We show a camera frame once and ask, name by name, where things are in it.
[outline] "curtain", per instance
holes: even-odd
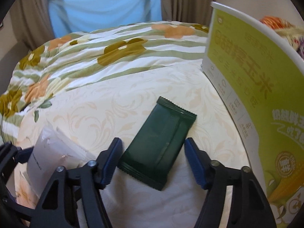
[[[55,36],[161,21],[161,0],[49,0]]]
[[[54,38],[48,0],[16,0],[10,15],[17,41],[31,50]]]
[[[162,0],[162,17],[166,21],[180,21],[209,25],[213,0]]]

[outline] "brown curtain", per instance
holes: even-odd
[[[31,50],[54,38],[48,0],[16,0],[10,15],[17,40]]]
[[[213,0],[162,0],[162,17],[166,21],[180,21],[209,25]]]

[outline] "cream patterned sheet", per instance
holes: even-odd
[[[249,165],[238,131],[208,78],[201,60],[117,77],[58,94],[37,123],[33,112],[22,120],[17,145],[31,146],[50,122],[96,156],[114,137],[127,148],[159,96],[197,114],[188,133],[211,159],[227,167]],[[101,195],[114,228],[192,228],[206,192],[195,182],[180,151],[163,191],[137,181],[119,169]],[[226,227],[231,203],[228,188],[220,227]],[[83,214],[80,220],[85,227]]]

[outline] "bed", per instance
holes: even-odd
[[[226,107],[201,71],[207,32],[198,24],[161,21],[45,43],[17,64],[1,97],[4,141],[30,147],[51,123],[96,156],[114,137],[127,148],[163,96],[198,115],[188,136],[212,159],[233,168],[249,165]],[[17,196],[34,205],[16,171]],[[163,191],[117,169],[101,194],[113,226],[128,228],[193,227],[206,196],[183,150]],[[229,188],[220,227],[226,227],[231,196]]]

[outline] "metal screw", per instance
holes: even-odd
[[[217,160],[211,160],[211,165],[212,165],[212,166],[219,166],[219,165],[220,165],[220,162],[217,161]]]
[[[248,167],[248,166],[243,166],[243,167],[242,167],[242,170],[245,171],[245,172],[247,172],[247,173],[248,173],[248,172],[251,172],[251,169],[250,169],[250,167]]]
[[[56,170],[58,172],[62,172],[64,170],[64,166],[58,166]]]
[[[95,160],[90,160],[89,162],[88,162],[88,166],[89,167],[93,167],[93,166],[95,166],[97,164],[97,162],[95,161]]]

